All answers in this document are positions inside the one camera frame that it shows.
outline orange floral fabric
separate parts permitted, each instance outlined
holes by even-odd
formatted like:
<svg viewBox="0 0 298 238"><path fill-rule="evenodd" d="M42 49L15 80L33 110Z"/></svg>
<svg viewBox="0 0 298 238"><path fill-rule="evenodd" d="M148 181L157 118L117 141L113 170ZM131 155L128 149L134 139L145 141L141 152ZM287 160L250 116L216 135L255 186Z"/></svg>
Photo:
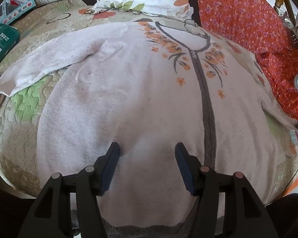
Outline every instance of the orange floral fabric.
<svg viewBox="0 0 298 238"><path fill-rule="evenodd" d="M198 0L202 27L252 53L293 48L277 13L266 0Z"/></svg>
<svg viewBox="0 0 298 238"><path fill-rule="evenodd" d="M298 90L294 87L294 77L298 74L298 50L264 53L256 55L256 60L283 111L298 120Z"/></svg>

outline green box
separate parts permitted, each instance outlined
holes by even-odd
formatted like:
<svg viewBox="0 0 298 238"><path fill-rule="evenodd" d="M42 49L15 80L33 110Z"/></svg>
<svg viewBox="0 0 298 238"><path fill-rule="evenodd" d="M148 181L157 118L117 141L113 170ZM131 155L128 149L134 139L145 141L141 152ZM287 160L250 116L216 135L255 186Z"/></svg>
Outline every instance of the green box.
<svg viewBox="0 0 298 238"><path fill-rule="evenodd" d="M20 41L20 33L9 25L0 24L0 62Z"/></svg>

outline quilted bedspread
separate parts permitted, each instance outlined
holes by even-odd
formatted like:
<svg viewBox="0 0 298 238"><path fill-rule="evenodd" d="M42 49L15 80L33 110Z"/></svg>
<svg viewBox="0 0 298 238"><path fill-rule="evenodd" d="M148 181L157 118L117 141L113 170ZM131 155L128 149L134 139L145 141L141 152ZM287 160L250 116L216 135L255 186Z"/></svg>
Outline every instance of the quilted bedspread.
<svg viewBox="0 0 298 238"><path fill-rule="evenodd" d="M120 11L91 15L89 8L90 6L86 6L81 0L62 0L37 8L17 22L14 27L20 31L21 40L0 63L0 76L19 58L64 33L107 22L150 22L157 19ZM160 22L170 20L173 19L159 19ZM238 45L229 46L232 51L243 51ZM248 60L244 52L239 56L239 60ZM12 187L33 196L40 191L36 160L40 115L54 86L65 71L65 68L55 71L14 96L5 97L0 106L0 175ZM289 132L272 116L266 115L266 119L280 151L284 152L279 159L275 178L274 191L277 196L298 168L298 141L294 132Z"/></svg>

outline bed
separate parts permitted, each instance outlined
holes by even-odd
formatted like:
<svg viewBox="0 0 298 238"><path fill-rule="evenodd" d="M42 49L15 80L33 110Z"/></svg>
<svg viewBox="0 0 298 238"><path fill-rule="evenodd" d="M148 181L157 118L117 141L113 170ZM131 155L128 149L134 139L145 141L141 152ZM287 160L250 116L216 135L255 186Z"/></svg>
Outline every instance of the bed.
<svg viewBox="0 0 298 238"><path fill-rule="evenodd" d="M82 0L62 0L37 8L15 23L14 27L20 31L21 40L0 63L0 76L22 56L46 41L71 31L108 22L154 22L157 18L162 22L172 21L129 12L108 11L92 15L90 7ZM36 163L40 115L65 71L65 68L58 70L16 95L5 97L0 106L0 175L15 189L33 196L39 193L41 187ZM295 132L285 129L270 115L266 114L266 120L280 151L285 152L279 159L274 180L274 197L277 197L283 193L298 169L298 140Z"/></svg>

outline brass bedpost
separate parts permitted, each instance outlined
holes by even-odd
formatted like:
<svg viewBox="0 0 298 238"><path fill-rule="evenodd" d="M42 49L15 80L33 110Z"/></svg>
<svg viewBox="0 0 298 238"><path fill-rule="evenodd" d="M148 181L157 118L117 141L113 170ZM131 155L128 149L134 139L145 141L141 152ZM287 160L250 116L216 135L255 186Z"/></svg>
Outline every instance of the brass bedpost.
<svg viewBox="0 0 298 238"><path fill-rule="evenodd" d="M290 0L275 0L275 6L280 9L283 3L285 3L285 7L287 9L288 17L294 26L296 26L296 19L294 15L294 11L292 10Z"/></svg>

